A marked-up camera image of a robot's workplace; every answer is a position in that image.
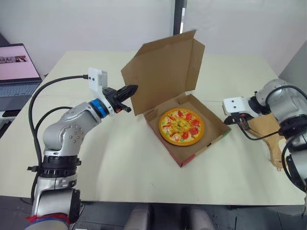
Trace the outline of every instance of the red strap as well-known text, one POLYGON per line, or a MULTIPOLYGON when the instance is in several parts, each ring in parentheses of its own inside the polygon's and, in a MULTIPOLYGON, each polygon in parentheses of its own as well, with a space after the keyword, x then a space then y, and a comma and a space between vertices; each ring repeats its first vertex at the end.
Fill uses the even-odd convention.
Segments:
POLYGON ((45 216, 41 216, 38 217, 37 215, 31 216, 31 217, 26 217, 25 219, 30 220, 30 224, 32 224, 34 221, 36 221, 37 219, 43 219, 43 218, 57 218, 57 219, 64 219, 68 224, 71 224, 71 222, 69 221, 69 218, 64 215, 64 214, 51 214, 51 215, 45 215, 45 216))

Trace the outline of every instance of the wooden board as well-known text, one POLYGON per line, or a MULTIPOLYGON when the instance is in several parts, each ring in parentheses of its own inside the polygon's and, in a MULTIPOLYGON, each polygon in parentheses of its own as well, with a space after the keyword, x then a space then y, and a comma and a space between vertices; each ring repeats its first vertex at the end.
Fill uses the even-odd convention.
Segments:
MULTIPOLYGON (((272 114, 257 117, 248 121, 249 130, 248 132, 256 137, 262 137, 272 132, 275 132, 280 128, 275 117, 272 114)), ((284 137, 278 134, 272 135, 263 139, 263 141, 268 145, 271 154, 271 163, 277 168, 282 169, 281 156, 282 152, 279 148, 279 142, 284 139, 284 137)))

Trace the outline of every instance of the toy pizza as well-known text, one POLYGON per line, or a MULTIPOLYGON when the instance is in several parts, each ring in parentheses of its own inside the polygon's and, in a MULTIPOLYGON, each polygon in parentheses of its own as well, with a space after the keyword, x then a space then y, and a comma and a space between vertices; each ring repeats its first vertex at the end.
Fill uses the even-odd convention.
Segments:
POLYGON ((204 133, 202 118, 189 109, 171 109, 161 116, 159 130, 171 144, 187 146, 199 141, 204 133))

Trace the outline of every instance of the white table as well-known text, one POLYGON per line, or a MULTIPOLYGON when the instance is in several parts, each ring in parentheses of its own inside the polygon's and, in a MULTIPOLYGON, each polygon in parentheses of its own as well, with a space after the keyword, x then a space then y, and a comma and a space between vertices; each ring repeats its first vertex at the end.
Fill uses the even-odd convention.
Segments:
MULTIPOLYGON (((120 70, 134 53, 67 52, 44 82, 87 73, 88 67, 108 71, 108 85, 124 85, 120 70)), ((260 57, 204 55, 194 95, 222 120, 222 99, 251 96, 271 79, 273 71, 260 57)), ((48 87, 38 97, 34 121, 57 106, 75 106, 93 99, 85 80, 48 87)), ((29 196, 37 164, 28 118, 28 104, 0 139, 0 195, 29 196)), ((57 121, 50 115, 39 130, 57 121)), ((143 115, 121 112, 105 118, 85 137, 81 147, 77 188, 81 198, 97 201, 168 202, 232 205, 299 205, 305 194, 272 166, 262 141, 250 141, 236 126, 225 138, 179 168, 146 124, 143 115)))

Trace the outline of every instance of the pizza box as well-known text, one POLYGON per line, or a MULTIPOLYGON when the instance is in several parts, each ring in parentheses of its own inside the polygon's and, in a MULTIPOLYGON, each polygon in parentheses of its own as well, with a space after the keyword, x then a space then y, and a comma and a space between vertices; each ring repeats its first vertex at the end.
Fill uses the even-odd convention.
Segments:
POLYGON ((136 84, 131 97, 135 115, 143 114, 148 125, 177 164, 182 167, 212 146, 231 129, 193 95, 205 46, 194 39, 195 31, 142 45, 121 70, 126 85, 136 84), (204 136, 190 146, 176 146, 163 139, 159 120, 168 110, 186 108, 204 120, 204 136))

